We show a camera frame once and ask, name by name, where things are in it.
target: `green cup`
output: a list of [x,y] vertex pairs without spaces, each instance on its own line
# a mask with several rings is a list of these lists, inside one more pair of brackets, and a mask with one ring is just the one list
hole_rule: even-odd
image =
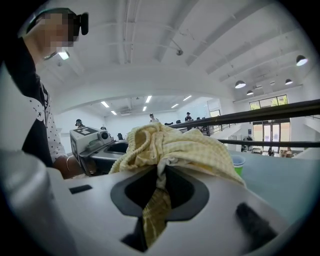
[[233,167],[234,167],[235,172],[236,172],[239,176],[241,176],[241,175],[242,175],[242,169],[244,168],[244,166],[243,166],[243,165],[240,165],[240,166],[234,165]]
[[242,175],[242,169],[244,167],[246,159],[243,156],[238,155],[238,154],[231,155],[231,158],[232,158],[233,167],[234,167],[235,172],[239,176],[241,176]]

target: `window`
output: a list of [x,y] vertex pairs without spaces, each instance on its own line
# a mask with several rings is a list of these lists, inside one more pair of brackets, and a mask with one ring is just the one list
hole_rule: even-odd
[[250,102],[250,109],[251,110],[258,110],[260,109],[260,103],[259,100],[255,102]]
[[214,118],[218,116],[220,116],[220,110],[215,110],[210,112],[210,117]]
[[288,104],[288,98],[287,98],[287,95],[282,95],[282,96],[265,98],[265,99],[250,102],[250,109],[258,110],[258,109],[264,109],[268,107],[280,106],[285,104]]

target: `person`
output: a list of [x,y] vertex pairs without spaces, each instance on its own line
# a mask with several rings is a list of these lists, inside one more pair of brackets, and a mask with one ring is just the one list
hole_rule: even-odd
[[153,113],[150,114],[150,118],[151,118],[150,124],[154,123],[154,122],[160,122],[158,118],[155,118]]
[[187,122],[187,121],[193,121],[193,119],[192,119],[192,117],[190,116],[190,113],[189,113],[189,112],[186,113],[186,117],[185,117],[184,121],[185,121],[185,122]]
[[75,121],[75,126],[78,126],[78,128],[86,127],[85,125],[82,124],[81,119],[77,119]]
[[64,179],[84,172],[76,158],[65,153],[52,114],[52,99],[36,74],[36,64],[56,55],[61,47],[72,46],[80,28],[83,35],[88,33],[87,14],[85,18],[68,8],[47,9],[32,20],[25,35],[13,37],[4,52],[9,74],[35,111],[36,119],[22,150],[58,169]]
[[272,147],[269,147],[268,155],[269,155],[270,157],[274,157],[274,156],[275,156],[275,151],[272,149]]

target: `chair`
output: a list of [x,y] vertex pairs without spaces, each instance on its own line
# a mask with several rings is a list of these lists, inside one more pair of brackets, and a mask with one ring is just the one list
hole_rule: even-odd
[[118,133],[118,139],[119,140],[123,140],[124,138],[122,137],[122,134],[121,133]]

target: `yellow towel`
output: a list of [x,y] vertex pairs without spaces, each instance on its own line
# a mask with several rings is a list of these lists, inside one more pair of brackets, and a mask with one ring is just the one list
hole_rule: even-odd
[[235,172],[227,148],[218,140],[203,136],[198,129],[185,133],[159,122],[133,128],[128,133],[127,152],[112,166],[110,174],[157,165],[157,188],[143,209],[143,229],[150,247],[165,229],[164,219],[171,209],[166,191],[164,167],[184,166],[245,185]]

